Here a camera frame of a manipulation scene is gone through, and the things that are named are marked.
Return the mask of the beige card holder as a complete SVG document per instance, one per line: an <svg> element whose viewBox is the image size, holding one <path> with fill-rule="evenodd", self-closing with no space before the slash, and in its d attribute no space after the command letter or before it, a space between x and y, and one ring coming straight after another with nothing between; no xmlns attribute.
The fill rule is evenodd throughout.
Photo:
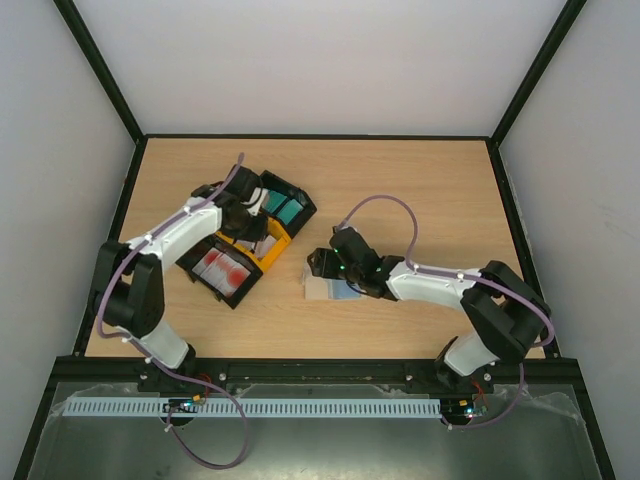
<svg viewBox="0 0 640 480"><path fill-rule="evenodd" d="M355 300L362 297L344 280L313 276L308 265L304 265L302 284L306 300Z"/></svg>

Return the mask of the red patterned card stack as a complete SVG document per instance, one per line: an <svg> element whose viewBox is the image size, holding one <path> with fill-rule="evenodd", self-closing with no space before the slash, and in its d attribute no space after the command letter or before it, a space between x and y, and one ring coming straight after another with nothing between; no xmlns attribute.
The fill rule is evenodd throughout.
<svg viewBox="0 0 640 480"><path fill-rule="evenodd" d="M192 272L226 298L231 298L250 275L248 268L216 248L211 248Z"/></svg>

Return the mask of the black bin with teal cards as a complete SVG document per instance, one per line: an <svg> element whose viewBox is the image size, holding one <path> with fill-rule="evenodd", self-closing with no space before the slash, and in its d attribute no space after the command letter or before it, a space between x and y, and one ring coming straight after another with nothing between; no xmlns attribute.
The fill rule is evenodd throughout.
<svg viewBox="0 0 640 480"><path fill-rule="evenodd" d="M261 210L277 220L290 238L300 230L317 212L317 207L306 191L265 170L260 175L267 197Z"/></svg>

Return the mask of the white card stack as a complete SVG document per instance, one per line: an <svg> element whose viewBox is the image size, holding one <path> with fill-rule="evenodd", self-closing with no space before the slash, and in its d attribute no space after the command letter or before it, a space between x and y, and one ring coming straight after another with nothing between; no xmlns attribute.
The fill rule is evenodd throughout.
<svg viewBox="0 0 640 480"><path fill-rule="evenodd" d="M252 248L253 255L261 260L265 258L273 247L277 244L277 239L271 235L268 235L263 240L258 241Z"/></svg>

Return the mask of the teal card stack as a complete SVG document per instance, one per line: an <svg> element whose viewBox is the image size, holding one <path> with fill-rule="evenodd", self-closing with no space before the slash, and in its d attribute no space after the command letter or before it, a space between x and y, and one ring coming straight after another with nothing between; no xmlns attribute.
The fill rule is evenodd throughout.
<svg viewBox="0 0 640 480"><path fill-rule="evenodd" d="M268 191L268 197L263 203L262 208L284 225L289 225L304 209L298 200L287 197L274 190Z"/></svg>

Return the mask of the yellow card bin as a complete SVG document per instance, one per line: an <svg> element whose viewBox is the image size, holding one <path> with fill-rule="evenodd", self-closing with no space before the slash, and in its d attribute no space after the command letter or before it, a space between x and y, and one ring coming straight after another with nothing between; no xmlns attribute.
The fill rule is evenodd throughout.
<svg viewBox="0 0 640 480"><path fill-rule="evenodd" d="M292 239L281 223L272 217L268 218L267 236L257 242L247 240L234 241L231 237L217 232L216 236L229 244L233 249L246 256L263 273L266 273L290 245Z"/></svg>

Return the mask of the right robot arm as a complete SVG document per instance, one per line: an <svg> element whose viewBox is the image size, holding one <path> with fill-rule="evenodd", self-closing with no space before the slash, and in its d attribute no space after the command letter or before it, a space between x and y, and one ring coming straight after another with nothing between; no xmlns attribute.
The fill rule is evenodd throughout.
<svg viewBox="0 0 640 480"><path fill-rule="evenodd" d="M335 230L327 248L307 257L310 273L342 280L358 293L390 301L422 301L466 314L472 330L451 339L434 361L434 378L450 392L467 390L484 367L521 363L552 337L551 309L508 265L447 269L380 256L351 227Z"/></svg>

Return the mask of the black bin with red cards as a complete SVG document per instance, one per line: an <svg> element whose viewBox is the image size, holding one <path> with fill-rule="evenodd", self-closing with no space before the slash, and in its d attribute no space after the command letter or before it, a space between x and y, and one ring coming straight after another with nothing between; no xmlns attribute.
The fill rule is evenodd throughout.
<svg viewBox="0 0 640 480"><path fill-rule="evenodd" d="M199 241L176 265L193 283L204 285L231 309L235 309L263 277L262 270L247 255L214 235Z"/></svg>

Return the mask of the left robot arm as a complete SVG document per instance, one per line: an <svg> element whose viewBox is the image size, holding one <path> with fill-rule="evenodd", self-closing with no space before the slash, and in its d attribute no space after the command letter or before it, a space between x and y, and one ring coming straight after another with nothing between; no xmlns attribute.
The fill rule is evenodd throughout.
<svg viewBox="0 0 640 480"><path fill-rule="evenodd" d="M218 232L249 241L264 234L268 220L260 209L266 196L261 177L236 163L224 180L194 190L159 225L126 242L106 241L89 296L97 334L133 345L146 361L165 369L183 369L194 350L164 319L164 275Z"/></svg>

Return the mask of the black aluminium frame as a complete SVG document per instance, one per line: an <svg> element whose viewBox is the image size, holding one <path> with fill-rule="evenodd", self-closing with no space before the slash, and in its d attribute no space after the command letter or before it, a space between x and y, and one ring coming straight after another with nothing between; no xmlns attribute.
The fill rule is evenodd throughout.
<svg viewBox="0 0 640 480"><path fill-rule="evenodd" d="M519 102L521 88L515 94L516 103L512 100L507 107L506 117L500 120L495 132L490 136L453 136L453 135L357 135L357 134L178 134L178 133L147 133L146 127L140 127L132 110L129 108L121 89L117 86L103 55L99 51L90 30L85 23L78 6L74 1L53 1L63 21L79 45L84 57L96 74L98 80L106 90L107 96L115 106L115 110L123 120L124 126L134 141L135 150L119 195L114 219L111 222L107 239L126 241L123 235L139 235L134 233L134 227L144 231L152 228L161 221L160 215L168 215L178 208L169 206L169 202L178 202L192 188L201 183L216 182L205 180L209 174L226 175L222 164L235 162L237 151L246 151L245 164L248 167L262 171L274 171L276 175L284 177L286 181L306 191L317 212L311 217L306 214L310 222L305 229L300 230L300 236L293 241L290 249L283 252L271 273L265 276L265 283L256 285L256 289L247 300L248 304L235 311L239 318L232 321L232 310L219 306L214 302L211 294L201 286L188 283L181 270L168 272L167 298L169 300L167 313L171 321L177 321L174 328L180 333L186 333L198 352L198 359L194 362L197 371L211 375L214 384L223 387L249 386L249 380L258 380L258 384L268 383L275 386L294 386L302 382L306 387L316 387L328 380L336 380L338 386L375 385L389 383L391 387L400 387L401 393L434 393L444 397L454 398L450 392L436 385L433 377L434 368L429 357L435 357L441 350L440 342L447 343L449 339L466 331L466 317L462 313L445 313L444 307L419 307L417 302L409 303L408 307L400 307L401 313L409 313L406 322L399 319L394 322L391 311L395 310L383 302L365 300L345 305L348 313L364 313L370 315L372 325L338 326L338 320L348 320L346 314L339 314L338 307L344 304L325 303L328 307L329 334L320 333L320 346L311 346L310 353L302 353L302 347L289 344L289 340L311 340L311 320L296 319L295 314L309 313L311 306L322 306L304 302L302 287L282 286L282 291L272 287L267 280L278 280L283 284L285 280L295 280L305 264L307 254L316 245L325 245L330 236L331 225L337 224L341 218L351 210L353 204L360 200L356 194L370 195L365 190L372 188L376 191L400 188L401 174L409 174L409 180L417 180L416 187L409 187L409 192L395 193L412 204L420 222L421 242L426 240L427 219L426 208L437 207L435 212L435 226L444 227L437 230L437 235L444 235L443 240L436 239L436 247L452 247L453 253L432 253L433 260L424 258L425 246L416 246L414 253L419 262L432 264L453 264L460 262L462 268L472 268L476 262L483 264L490 258L498 257L508 263L511 268L524 276L538 295L544 296L539 278L533 263L531 249L526 239L520 212L517 210L516 200L508 180L504 161L500 152L502 140L505 140L507 126L515 121L516 107L524 106ZM169 379L155 367L143 366L144 362L133 348L123 345L109 347L107 340L100 340L95 332L92 312L85 307L80 324L80 331L76 337L74 348L70 355L58 357L55 360L43 399L38 407L35 420L23 454L17 466L14 479L28 479L30 473L36 473L36 467L47 470L44 457L43 431L53 406L54 392L62 383L80 383L82 386L100 386L100 384L114 384L114 386L155 386L160 382L175 381ZM223 327L240 326L239 320L248 320L249 333L280 333L284 335L289 346L258 347L257 340L248 340L248 334L240 340L233 340L228 332L225 342L231 346L223 346ZM401 447L400 452L393 454L388 461L384 460L382 467L390 467L390 473L383 474L383 478L390 478L391 474L399 474L401 479L409 479L410 473L401 472L419 463L427 461L427 453L433 452L435 459L424 467L416 466L418 479L426 479L430 473L427 467L434 466L436 460L443 460L445 467L470 467L470 477L482 478L483 471L489 467L499 467L499 460L515 460L516 465L507 465L506 478L523 478L522 474L512 470L529 470L524 464L527 456L538 454L540 460L532 462L533 474L540 474L542 479L571 478L576 474L578 479L615 479L615 473L606 452L606 447L600 433L595 413L591 405L585 380L577 360L563 358L557 345L557 340L542 351L534 351L532 359L525 360L526 381L530 387L553 386L565 387L571 385L578 402L582 418L586 420L586 435L590 447L588 455L577 455L575 467L569 465L569 453L561 453L560 447L573 447L578 443L570 438L560 442L559 427L569 427L569 419L563 421L566 425L555 424L560 419L549 419L546 425L535 424L523 433L511 433L509 428L516 424L516 420L529 420L535 412L514 410L513 421L504 420L492 428L480 431L468 431L470 440L479 440L480 445L454 448L454 458L446 459L440 445L431 451L425 447L418 447L418 440L430 440L426 427L438 427L438 435L444 438L437 443L451 443L456 438L463 437L465 432L446 432L446 427L428 425L430 422L401 422L398 428L390 427L392 432L399 430L399 434L409 434L419 429L422 423L423 433L410 445ZM125 446L125 435L122 439L108 441L102 452L97 453L97 460L89 460L84 450L97 447L98 441L104 440L106 435L89 440L84 446L78 445L78 452L60 452L56 468L65 467L69 458L69 467L78 468L78 473L63 475L64 479L90 479L102 477L106 479L125 478L130 473L134 478L142 478L143 472L134 473L133 466L125 467L125 458L107 458L107 452L116 450L132 457L131 462L140 461L143 470L151 470L149 476L156 477L156 470L163 473L186 473L191 464L203 473L194 462L174 445L169 435L165 435L156 428L156 433L150 433L149 440L131 440L133 445ZM240 479L249 470L257 466L261 454L257 447L258 441L265 439L266 432L259 421L251 422L251 446L256 447L255 455L247 458L242 466L227 472L211 472L204 470L205 476ZM275 440L265 440L264 447L275 446Z"/></svg>

